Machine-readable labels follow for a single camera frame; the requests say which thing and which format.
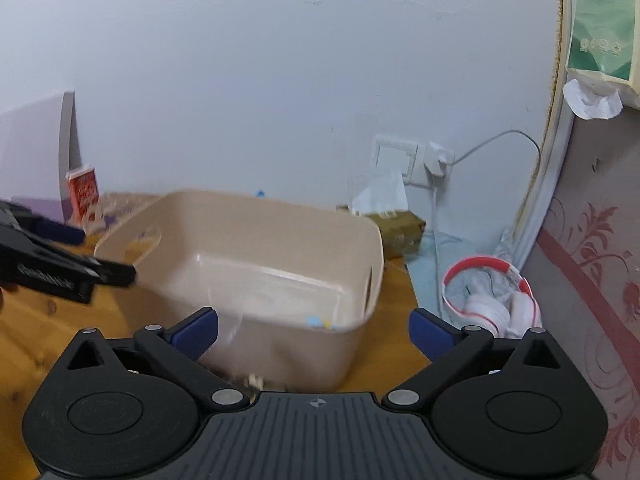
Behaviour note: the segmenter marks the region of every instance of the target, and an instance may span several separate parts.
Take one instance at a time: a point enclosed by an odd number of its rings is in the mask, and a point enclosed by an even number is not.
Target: headphone ear cup
[[[469,296],[463,308],[463,317],[487,329],[494,337],[503,337],[510,322],[506,307],[487,294]]]
[[[536,303],[524,292],[514,292],[510,299],[511,322],[507,337],[520,339],[532,326],[540,325],[540,315]]]

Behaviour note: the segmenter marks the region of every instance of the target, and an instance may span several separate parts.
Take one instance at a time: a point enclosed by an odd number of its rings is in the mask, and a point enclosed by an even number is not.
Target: gray ribbed plate
[[[211,417],[183,455],[139,480],[486,478],[444,453],[418,416],[387,412],[371,394],[264,393]]]

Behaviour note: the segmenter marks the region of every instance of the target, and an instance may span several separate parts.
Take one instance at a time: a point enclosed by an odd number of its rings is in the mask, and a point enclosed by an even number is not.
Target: black circular cover
[[[191,396],[153,376],[93,367],[47,386],[25,413],[22,432],[36,462],[65,476],[148,471],[174,457],[198,425]]]
[[[597,398],[555,370],[479,376],[435,401],[431,421],[461,462],[507,478],[563,478],[593,465],[606,430]]]

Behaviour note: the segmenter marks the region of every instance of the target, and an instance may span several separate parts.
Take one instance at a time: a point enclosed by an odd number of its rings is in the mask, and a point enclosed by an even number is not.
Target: headphones
[[[489,267],[511,278],[518,287],[509,299],[509,307],[488,294],[472,294],[462,308],[455,307],[446,296],[447,285],[463,270]],[[520,339],[532,327],[542,327],[540,307],[533,297],[529,282],[509,262],[494,256],[471,256],[453,264],[441,283],[444,303],[469,324],[481,326],[494,337]]]

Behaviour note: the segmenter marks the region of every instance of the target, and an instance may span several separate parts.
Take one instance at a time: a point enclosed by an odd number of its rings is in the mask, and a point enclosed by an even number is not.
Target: red and white package
[[[74,219],[78,224],[82,224],[89,209],[94,209],[92,206],[96,205],[100,199],[94,168],[85,166],[79,170],[69,171],[66,174],[66,184],[74,209]]]

